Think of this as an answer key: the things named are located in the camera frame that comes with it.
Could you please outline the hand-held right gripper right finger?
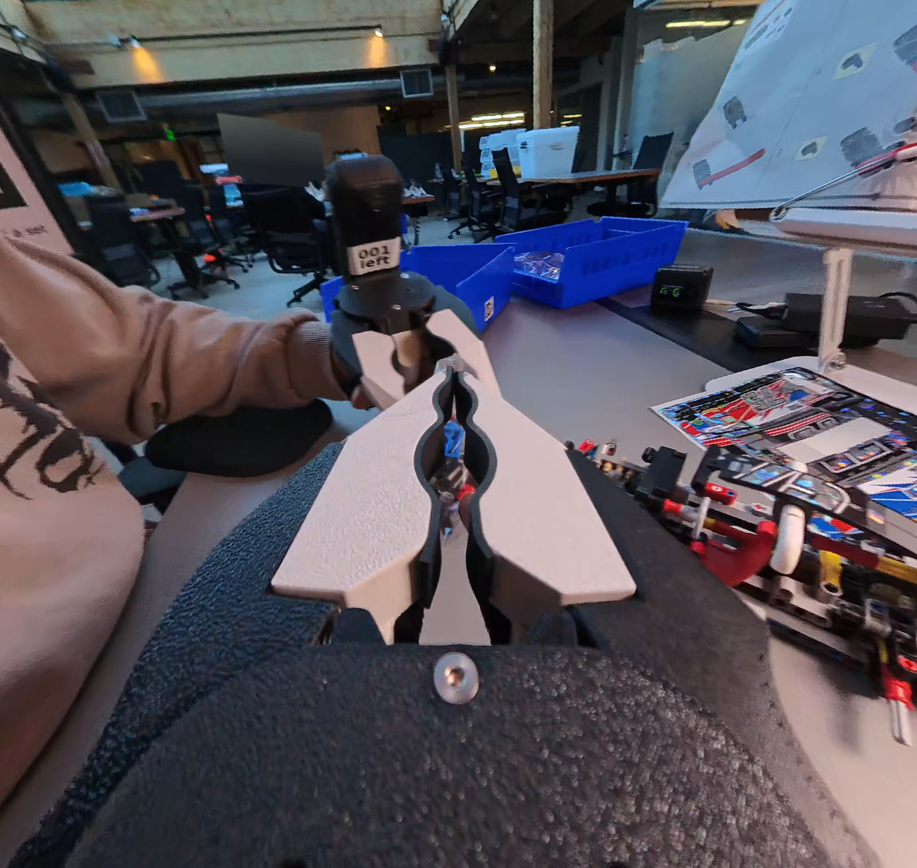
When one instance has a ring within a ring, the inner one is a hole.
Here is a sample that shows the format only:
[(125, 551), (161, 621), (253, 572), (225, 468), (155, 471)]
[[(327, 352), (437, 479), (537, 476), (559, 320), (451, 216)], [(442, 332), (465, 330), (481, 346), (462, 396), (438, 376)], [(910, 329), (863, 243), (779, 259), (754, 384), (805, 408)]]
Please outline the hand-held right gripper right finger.
[(567, 449), (469, 372), (458, 374), (469, 498), (466, 569), (489, 633), (636, 593)]

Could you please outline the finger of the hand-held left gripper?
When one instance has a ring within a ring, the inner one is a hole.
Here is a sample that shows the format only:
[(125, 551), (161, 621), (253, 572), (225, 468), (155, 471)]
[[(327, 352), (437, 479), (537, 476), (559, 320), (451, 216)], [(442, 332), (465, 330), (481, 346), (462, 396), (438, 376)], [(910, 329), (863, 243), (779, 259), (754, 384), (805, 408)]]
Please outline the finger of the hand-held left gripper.
[(434, 369), (464, 370), (486, 386), (499, 385), (473, 322), (468, 326), (453, 310), (443, 309), (430, 315), (425, 335)]
[(362, 392), (380, 411), (388, 410), (414, 387), (414, 333), (365, 331), (353, 335), (352, 343)]

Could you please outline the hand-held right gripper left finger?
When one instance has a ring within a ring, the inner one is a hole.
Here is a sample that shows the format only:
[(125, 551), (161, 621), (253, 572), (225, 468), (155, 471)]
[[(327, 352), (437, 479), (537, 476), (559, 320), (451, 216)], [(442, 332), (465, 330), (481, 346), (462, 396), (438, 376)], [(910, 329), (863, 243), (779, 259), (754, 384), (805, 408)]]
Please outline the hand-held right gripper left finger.
[(275, 595), (365, 610), (385, 643), (408, 610), (430, 606), (440, 501), (429, 481), (453, 382), (439, 370), (345, 440), (272, 576)]

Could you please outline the blue bin with white tag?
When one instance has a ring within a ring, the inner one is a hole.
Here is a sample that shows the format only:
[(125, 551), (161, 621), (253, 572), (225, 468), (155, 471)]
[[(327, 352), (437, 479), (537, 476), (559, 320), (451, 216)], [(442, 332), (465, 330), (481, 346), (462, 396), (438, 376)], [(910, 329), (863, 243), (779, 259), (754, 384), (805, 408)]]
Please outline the blue bin with white tag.
[(512, 247), (497, 243), (419, 245), (401, 250), (401, 267), (462, 301), (482, 335), (510, 301)]

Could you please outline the small bag of lego pins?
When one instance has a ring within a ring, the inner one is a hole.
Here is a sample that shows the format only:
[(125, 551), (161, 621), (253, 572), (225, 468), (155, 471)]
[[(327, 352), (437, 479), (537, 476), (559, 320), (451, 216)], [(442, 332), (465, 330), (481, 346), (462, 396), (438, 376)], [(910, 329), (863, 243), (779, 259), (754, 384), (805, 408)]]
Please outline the small bag of lego pins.
[(438, 467), (429, 480), (439, 499), (439, 535), (443, 541), (463, 529), (461, 509), (477, 483), (465, 464), (466, 432), (456, 417), (445, 424), (444, 448)]

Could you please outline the red lego seat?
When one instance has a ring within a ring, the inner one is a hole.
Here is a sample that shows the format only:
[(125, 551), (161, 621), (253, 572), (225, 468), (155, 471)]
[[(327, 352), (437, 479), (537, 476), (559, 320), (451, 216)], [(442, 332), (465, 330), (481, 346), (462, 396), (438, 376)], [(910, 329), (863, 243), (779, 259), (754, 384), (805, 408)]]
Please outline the red lego seat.
[(768, 566), (778, 536), (773, 521), (761, 521), (754, 531), (719, 519), (706, 519), (705, 524), (690, 550), (723, 584), (737, 587)]

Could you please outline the lego car chassis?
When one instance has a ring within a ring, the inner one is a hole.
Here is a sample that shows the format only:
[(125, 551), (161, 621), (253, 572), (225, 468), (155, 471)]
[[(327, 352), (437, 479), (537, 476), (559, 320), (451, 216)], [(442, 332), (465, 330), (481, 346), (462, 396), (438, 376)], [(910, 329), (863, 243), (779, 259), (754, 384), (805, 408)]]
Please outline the lego car chassis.
[(689, 481), (687, 460), (667, 447), (648, 448), (639, 463), (615, 456), (616, 444), (564, 444), (592, 463), (690, 549), (719, 519), (754, 531), (778, 528), (768, 566), (733, 587), (754, 599), (771, 631), (860, 671), (885, 701), (892, 738), (915, 742), (915, 532), (882, 532), (728, 482), (705, 451)]

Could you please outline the lego instruction booklet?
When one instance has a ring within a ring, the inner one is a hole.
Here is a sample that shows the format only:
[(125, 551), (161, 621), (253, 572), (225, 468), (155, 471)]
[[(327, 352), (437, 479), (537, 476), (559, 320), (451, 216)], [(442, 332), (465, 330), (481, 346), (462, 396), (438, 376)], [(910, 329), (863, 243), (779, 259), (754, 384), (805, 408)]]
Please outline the lego instruction booklet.
[(916, 0), (767, 0), (665, 209), (915, 212)]

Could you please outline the clear plastic wrap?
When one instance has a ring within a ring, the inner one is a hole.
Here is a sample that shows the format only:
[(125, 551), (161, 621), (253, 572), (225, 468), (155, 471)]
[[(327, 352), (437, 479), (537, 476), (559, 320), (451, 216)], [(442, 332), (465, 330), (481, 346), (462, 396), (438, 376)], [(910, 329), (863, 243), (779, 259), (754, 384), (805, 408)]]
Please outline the clear plastic wrap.
[(513, 271), (527, 278), (558, 282), (565, 255), (558, 251), (530, 251), (513, 257)]

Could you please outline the group of black office chairs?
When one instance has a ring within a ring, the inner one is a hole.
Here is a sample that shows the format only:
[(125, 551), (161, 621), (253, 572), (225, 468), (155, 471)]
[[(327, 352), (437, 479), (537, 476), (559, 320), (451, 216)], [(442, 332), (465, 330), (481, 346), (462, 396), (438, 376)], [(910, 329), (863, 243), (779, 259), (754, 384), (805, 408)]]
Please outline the group of black office chairs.
[[(498, 220), (500, 219), (502, 201), (504, 199), (502, 188), (496, 178), (490, 179), (487, 183), (483, 183), (482, 180), (481, 183), (483, 185), (483, 206), (493, 207), (496, 210), (496, 217), (493, 221), (499, 223)], [(180, 246), (196, 247), (199, 252), (210, 254), (210, 256), (204, 258), (206, 261), (210, 261), (208, 266), (217, 266), (217, 264), (219, 266), (228, 266), (232, 264), (240, 266), (243, 272), (247, 272), (245, 259), (219, 255), (222, 253), (220, 248), (231, 248), (234, 243), (238, 243), (245, 236), (242, 231), (235, 228), (231, 221), (235, 214), (234, 210), (226, 205), (224, 202), (225, 197), (222, 193), (217, 196), (216, 190), (211, 191), (223, 203), (222, 206), (219, 203), (217, 204), (219, 215), (214, 223), (211, 221), (212, 217), (206, 209), (207, 202), (203, 193), (192, 187), (193, 185), (189, 186), (185, 191), (188, 194), (185, 198), (190, 202), (188, 208), (181, 204), (168, 205), (165, 200), (155, 201), (150, 206), (134, 207), (127, 205), (127, 200), (123, 197), (95, 196), (77, 198), (75, 200), (77, 224), (85, 232), (91, 231), (94, 227), (94, 216), (97, 213), (101, 215), (103, 207), (117, 208), (121, 211), (127, 210), (128, 219), (137, 225), (156, 222), (177, 222), (175, 229), (172, 231), (161, 232), (164, 239), (169, 242), (167, 247), (174, 249), (176, 254)], [(407, 242), (403, 245), (404, 248), (407, 248), (408, 245), (416, 245), (419, 240), (418, 221), (421, 214), (426, 214), (426, 209), (429, 205), (427, 200), (432, 202), (430, 197), (403, 197), (402, 231), (403, 238)]]

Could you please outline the large blue plastic bin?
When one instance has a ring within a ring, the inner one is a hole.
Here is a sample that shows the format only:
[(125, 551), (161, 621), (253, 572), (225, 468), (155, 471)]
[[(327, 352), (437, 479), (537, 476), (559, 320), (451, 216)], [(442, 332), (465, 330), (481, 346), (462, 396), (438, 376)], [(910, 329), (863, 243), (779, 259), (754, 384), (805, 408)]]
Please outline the large blue plastic bin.
[(510, 245), (513, 255), (564, 253), (558, 282), (513, 272), (512, 292), (566, 310), (648, 286), (660, 266), (675, 261), (688, 228), (684, 221), (606, 216), (506, 233), (495, 243)]

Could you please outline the white storage box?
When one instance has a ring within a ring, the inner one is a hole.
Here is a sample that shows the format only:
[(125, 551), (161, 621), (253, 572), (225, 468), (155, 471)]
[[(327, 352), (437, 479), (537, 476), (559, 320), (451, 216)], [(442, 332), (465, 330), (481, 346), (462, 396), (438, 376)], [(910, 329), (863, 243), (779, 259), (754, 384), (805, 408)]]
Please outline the white storage box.
[(513, 172), (523, 180), (556, 178), (573, 171), (579, 126), (524, 130), (511, 128), (479, 140), (481, 172), (496, 177), (494, 152), (504, 150)]

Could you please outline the long wooden table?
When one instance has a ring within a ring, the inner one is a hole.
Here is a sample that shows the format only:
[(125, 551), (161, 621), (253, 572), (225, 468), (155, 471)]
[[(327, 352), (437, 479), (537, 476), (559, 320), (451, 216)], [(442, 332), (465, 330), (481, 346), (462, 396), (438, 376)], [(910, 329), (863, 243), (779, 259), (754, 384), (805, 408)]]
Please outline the long wooden table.
[(659, 209), (659, 179), (662, 168), (644, 167), (594, 172), (571, 172), (543, 178), (523, 178), (510, 169), (510, 192), (506, 197), (520, 200), (522, 206), (556, 211), (559, 206), (571, 207), (574, 199), (594, 188), (602, 192), (591, 215), (654, 218)]

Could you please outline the black power bank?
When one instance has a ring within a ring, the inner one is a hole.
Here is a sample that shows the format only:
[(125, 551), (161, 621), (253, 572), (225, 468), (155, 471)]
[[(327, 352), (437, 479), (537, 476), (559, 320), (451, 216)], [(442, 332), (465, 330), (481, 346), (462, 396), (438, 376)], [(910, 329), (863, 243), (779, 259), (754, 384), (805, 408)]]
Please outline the black power bank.
[(682, 263), (660, 266), (650, 287), (650, 311), (702, 312), (713, 277), (713, 266)]

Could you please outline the holographic sticker sheet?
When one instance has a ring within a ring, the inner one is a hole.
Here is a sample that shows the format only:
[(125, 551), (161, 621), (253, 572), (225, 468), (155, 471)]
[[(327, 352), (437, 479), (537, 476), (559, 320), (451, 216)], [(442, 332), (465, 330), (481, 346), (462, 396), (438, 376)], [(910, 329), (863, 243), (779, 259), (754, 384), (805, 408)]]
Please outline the holographic sticker sheet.
[(651, 410), (728, 482), (866, 530), (915, 532), (915, 413), (806, 369)]

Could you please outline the black and white sign board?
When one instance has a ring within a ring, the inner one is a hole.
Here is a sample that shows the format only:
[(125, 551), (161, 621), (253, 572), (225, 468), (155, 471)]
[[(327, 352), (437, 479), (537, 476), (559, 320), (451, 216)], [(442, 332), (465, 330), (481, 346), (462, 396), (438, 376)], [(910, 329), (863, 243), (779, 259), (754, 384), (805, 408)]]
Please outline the black and white sign board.
[(1, 131), (1, 236), (35, 243), (55, 253), (73, 249), (26, 166)]

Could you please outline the metal rod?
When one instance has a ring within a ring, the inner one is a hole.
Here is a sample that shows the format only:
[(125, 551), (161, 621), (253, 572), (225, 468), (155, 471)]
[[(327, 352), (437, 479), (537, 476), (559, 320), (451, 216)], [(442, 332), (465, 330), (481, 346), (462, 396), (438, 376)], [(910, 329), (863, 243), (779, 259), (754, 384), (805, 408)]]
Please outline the metal rod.
[(847, 302), (852, 277), (853, 250), (833, 247), (823, 252), (824, 288), (818, 346), (818, 371), (828, 376), (845, 365), (842, 351)]

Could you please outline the black power adapter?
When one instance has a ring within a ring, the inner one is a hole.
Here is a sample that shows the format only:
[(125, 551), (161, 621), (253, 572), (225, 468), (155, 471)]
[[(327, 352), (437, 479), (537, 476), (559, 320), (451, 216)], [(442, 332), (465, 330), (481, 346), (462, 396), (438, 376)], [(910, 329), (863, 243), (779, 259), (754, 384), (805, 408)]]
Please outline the black power adapter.
[[(734, 338), (752, 349), (816, 350), (821, 328), (822, 297), (790, 292), (782, 302), (753, 305), (738, 302), (744, 316)], [(916, 299), (903, 291), (879, 296), (849, 296), (842, 347), (874, 347), (882, 340), (902, 340), (916, 323)]]

